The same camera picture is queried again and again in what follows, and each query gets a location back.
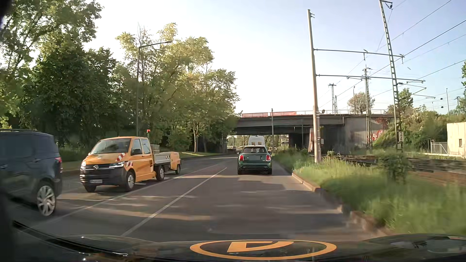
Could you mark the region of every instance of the car window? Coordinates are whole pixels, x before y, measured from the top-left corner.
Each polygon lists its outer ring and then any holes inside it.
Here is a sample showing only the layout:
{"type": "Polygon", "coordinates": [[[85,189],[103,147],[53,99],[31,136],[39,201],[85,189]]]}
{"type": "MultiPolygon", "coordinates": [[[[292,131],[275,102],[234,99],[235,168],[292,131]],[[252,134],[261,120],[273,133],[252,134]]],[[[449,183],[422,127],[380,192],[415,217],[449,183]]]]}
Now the car window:
{"type": "Polygon", "coordinates": [[[115,138],[100,140],[90,152],[91,154],[126,153],[130,147],[131,138],[115,138]]]}
{"type": "Polygon", "coordinates": [[[35,135],[33,138],[34,148],[38,154],[58,152],[58,146],[55,144],[53,136],[35,135]]]}
{"type": "Polygon", "coordinates": [[[151,145],[149,144],[148,139],[141,139],[141,142],[143,144],[143,153],[144,154],[150,154],[151,153],[151,145]]]}
{"type": "Polygon", "coordinates": [[[0,145],[3,148],[3,155],[9,159],[30,157],[34,154],[33,140],[30,135],[3,136],[0,145]]]}
{"type": "Polygon", "coordinates": [[[135,139],[135,140],[133,141],[133,147],[131,148],[131,154],[133,154],[133,152],[134,152],[135,149],[139,149],[139,150],[141,150],[141,152],[142,152],[142,149],[141,149],[141,142],[139,141],[139,139],[135,139]]]}
{"type": "Polygon", "coordinates": [[[265,150],[265,147],[263,147],[263,146],[246,147],[243,150],[243,153],[245,153],[245,154],[248,154],[248,153],[267,153],[267,150],[265,150]]]}

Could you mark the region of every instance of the green mini cooper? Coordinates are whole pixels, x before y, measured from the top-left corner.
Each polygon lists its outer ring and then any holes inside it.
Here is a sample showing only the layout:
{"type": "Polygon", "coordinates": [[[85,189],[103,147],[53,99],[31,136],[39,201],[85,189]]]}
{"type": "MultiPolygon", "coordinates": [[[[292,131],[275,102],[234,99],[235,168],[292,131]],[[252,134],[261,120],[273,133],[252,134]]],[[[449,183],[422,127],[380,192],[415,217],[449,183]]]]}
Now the green mini cooper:
{"type": "Polygon", "coordinates": [[[249,171],[272,174],[272,158],[264,145],[247,145],[238,154],[238,175],[249,171]]]}

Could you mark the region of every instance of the road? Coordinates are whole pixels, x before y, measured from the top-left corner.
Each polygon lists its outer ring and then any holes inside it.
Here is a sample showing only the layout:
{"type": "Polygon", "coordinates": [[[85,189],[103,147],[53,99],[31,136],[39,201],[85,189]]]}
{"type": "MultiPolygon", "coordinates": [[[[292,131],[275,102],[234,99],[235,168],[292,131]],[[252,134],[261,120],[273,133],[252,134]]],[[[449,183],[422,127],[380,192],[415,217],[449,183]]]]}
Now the road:
{"type": "Polygon", "coordinates": [[[234,239],[362,240],[373,237],[278,163],[272,175],[237,175],[236,157],[193,159],[180,175],[137,183],[131,192],[88,193],[64,179],[56,214],[11,204],[12,218],[59,236],[107,234],[149,241],[234,239]]]}

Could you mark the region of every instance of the wheel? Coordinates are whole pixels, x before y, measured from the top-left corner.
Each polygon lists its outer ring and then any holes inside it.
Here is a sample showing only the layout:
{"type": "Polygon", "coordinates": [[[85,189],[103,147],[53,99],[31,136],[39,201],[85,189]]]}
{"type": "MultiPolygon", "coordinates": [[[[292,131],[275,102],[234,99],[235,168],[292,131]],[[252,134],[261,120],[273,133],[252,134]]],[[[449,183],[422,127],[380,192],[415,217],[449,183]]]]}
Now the wheel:
{"type": "Polygon", "coordinates": [[[128,171],[126,173],[126,180],[124,182],[124,185],[122,186],[125,189],[125,191],[133,190],[135,180],[136,180],[136,177],[134,173],[131,171],[128,171]]]}
{"type": "Polygon", "coordinates": [[[42,181],[39,183],[36,192],[36,205],[43,216],[50,216],[56,208],[55,191],[52,185],[42,181]]]}
{"type": "Polygon", "coordinates": [[[178,164],[178,165],[176,166],[175,174],[178,175],[180,172],[181,172],[181,165],[178,164]]]}
{"type": "Polygon", "coordinates": [[[87,192],[94,193],[96,191],[97,186],[86,185],[86,186],[84,186],[84,188],[86,189],[87,192]]]}
{"type": "Polygon", "coordinates": [[[157,181],[162,181],[165,178],[165,170],[163,166],[159,166],[155,172],[155,178],[157,181]]]}

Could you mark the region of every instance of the white building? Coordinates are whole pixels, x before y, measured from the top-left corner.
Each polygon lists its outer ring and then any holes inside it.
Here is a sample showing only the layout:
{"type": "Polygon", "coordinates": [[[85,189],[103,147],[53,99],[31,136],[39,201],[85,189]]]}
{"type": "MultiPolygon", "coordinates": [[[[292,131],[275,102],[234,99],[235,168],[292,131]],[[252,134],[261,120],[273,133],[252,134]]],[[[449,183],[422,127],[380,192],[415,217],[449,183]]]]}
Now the white building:
{"type": "Polygon", "coordinates": [[[466,122],[446,124],[448,151],[450,155],[466,156],[466,122]]]}

